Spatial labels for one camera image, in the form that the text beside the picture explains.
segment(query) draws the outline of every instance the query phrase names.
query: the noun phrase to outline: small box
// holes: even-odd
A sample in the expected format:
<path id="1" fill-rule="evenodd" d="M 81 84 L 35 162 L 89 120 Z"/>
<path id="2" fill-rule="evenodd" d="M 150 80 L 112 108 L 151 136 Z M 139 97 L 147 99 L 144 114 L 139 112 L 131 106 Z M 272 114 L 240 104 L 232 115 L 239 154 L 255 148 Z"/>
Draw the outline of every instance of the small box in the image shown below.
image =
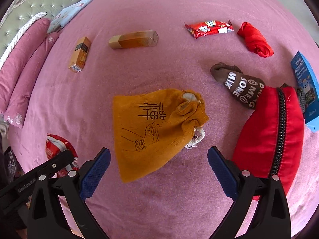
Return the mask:
<path id="1" fill-rule="evenodd" d="M 319 130 L 319 84 L 308 60 L 299 51 L 291 61 L 298 86 L 306 94 L 305 121 L 312 132 Z"/>
<path id="2" fill-rule="evenodd" d="M 69 64 L 69 69 L 72 72 L 80 72 L 83 70 L 90 46 L 91 42 L 87 37 L 78 40 Z"/>

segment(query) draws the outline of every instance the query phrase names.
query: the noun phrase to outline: hand drawing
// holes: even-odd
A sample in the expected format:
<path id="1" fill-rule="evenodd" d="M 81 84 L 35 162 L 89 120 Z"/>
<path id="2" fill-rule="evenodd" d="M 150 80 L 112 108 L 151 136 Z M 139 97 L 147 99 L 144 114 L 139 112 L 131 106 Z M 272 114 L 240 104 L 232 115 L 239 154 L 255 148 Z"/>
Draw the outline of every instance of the hand drawing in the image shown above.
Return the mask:
<path id="1" fill-rule="evenodd" d="M 124 151 L 138 151 L 141 152 L 143 149 L 147 148 L 149 145 L 156 143 L 160 137 L 158 133 L 158 129 L 164 124 L 165 122 L 159 124 L 155 124 L 155 122 L 149 124 L 145 128 L 144 137 L 128 130 L 122 128 L 123 138 L 127 141 L 132 143 L 125 143 L 126 149 Z"/>

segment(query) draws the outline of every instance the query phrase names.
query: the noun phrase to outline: blue box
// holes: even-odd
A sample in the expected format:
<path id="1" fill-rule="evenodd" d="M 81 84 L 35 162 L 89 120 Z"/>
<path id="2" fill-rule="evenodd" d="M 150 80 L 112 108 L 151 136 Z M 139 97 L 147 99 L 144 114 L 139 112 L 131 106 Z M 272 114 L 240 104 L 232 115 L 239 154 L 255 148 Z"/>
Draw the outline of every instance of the blue box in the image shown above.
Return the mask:
<path id="1" fill-rule="evenodd" d="M 319 130 L 319 99 L 317 91 L 319 84 L 310 63 L 299 51 L 291 60 L 291 66 L 295 72 L 298 86 L 306 94 L 305 121 L 312 132 Z"/>

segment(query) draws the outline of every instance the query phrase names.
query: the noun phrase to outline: tufted headboard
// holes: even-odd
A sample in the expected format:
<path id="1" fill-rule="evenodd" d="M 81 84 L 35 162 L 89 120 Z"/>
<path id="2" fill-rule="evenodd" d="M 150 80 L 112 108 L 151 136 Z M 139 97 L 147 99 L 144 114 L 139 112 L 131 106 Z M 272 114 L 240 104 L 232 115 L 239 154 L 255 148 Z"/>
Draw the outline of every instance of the tufted headboard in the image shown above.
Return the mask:
<path id="1" fill-rule="evenodd" d="M 38 12 L 47 12 L 47 18 L 52 19 L 64 7 L 80 0 L 26 0 L 14 8 L 0 28 L 0 56 L 12 41 L 18 30 Z"/>

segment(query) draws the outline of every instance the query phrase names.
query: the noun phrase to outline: pink pillow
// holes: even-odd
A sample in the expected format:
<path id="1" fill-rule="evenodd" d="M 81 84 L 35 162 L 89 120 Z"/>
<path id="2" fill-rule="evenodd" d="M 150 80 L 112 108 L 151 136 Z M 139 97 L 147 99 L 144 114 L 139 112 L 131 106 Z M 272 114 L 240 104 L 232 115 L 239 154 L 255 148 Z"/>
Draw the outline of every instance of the pink pillow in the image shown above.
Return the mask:
<path id="1" fill-rule="evenodd" d="M 0 113 L 5 112 L 13 89 L 24 66 L 44 41 L 50 19 L 35 21 L 23 34 L 0 70 Z"/>
<path id="2" fill-rule="evenodd" d="M 8 120 L 11 125 L 23 127 L 33 87 L 47 55 L 58 38 L 59 33 L 49 34 L 22 70 L 10 98 L 9 106 L 4 113 L 4 119 Z"/>

